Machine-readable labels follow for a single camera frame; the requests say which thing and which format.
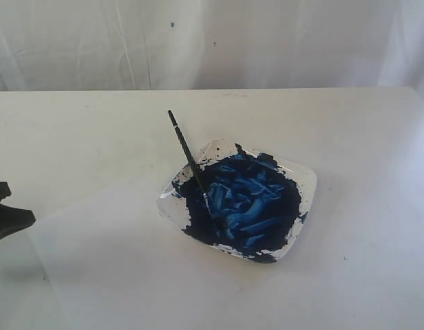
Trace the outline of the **white backdrop cloth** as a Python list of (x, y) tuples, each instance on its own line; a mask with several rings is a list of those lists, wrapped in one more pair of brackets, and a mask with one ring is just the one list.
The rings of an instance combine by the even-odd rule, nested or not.
[(409, 86), (424, 1), (0, 1), (0, 91)]

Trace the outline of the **clear plate with blue paint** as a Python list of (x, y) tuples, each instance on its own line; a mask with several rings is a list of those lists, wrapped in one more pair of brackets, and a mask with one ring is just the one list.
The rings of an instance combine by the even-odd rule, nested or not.
[(223, 139), (208, 142), (194, 159), (209, 203), (184, 166), (156, 201), (160, 215), (221, 252), (256, 263), (280, 260), (312, 206), (314, 170)]

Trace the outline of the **white paper sheet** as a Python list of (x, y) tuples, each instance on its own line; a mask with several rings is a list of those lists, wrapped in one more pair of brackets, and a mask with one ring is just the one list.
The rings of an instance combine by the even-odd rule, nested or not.
[(202, 329), (241, 290), (227, 255), (159, 216), (159, 192), (133, 180), (30, 231), (71, 329)]

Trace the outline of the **black paintbrush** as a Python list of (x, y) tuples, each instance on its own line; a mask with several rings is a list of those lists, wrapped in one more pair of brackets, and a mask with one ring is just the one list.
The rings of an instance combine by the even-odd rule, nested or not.
[(204, 203), (206, 205), (206, 209), (209, 212), (209, 216), (210, 216), (211, 220), (215, 223), (215, 225), (219, 229), (226, 231), (228, 229), (226, 221), (222, 217), (217, 217), (217, 216), (213, 215), (213, 213), (212, 213), (211, 207), (209, 205), (209, 197), (206, 193), (206, 185), (204, 184), (204, 180), (202, 179), (200, 168), (199, 168), (199, 166), (197, 165), (197, 163), (195, 162), (195, 160), (192, 156), (192, 153), (189, 149), (189, 146), (188, 146), (188, 144), (187, 144), (187, 142), (186, 142), (186, 140), (185, 140), (185, 138), (182, 134), (182, 131), (180, 130), (180, 127), (178, 126), (178, 123), (176, 121), (176, 118), (175, 118), (172, 110), (168, 110), (167, 113), (168, 113), (169, 119), (172, 123), (172, 126), (173, 126), (173, 128), (176, 132), (176, 135), (178, 137), (178, 140), (180, 142), (180, 145), (182, 147), (184, 155), (187, 159), (188, 165), (190, 166), (191, 171), (193, 173), (193, 176), (194, 176), (195, 180), (197, 181), (198, 186), (200, 187), (200, 190), (202, 192), (202, 197), (203, 197)]

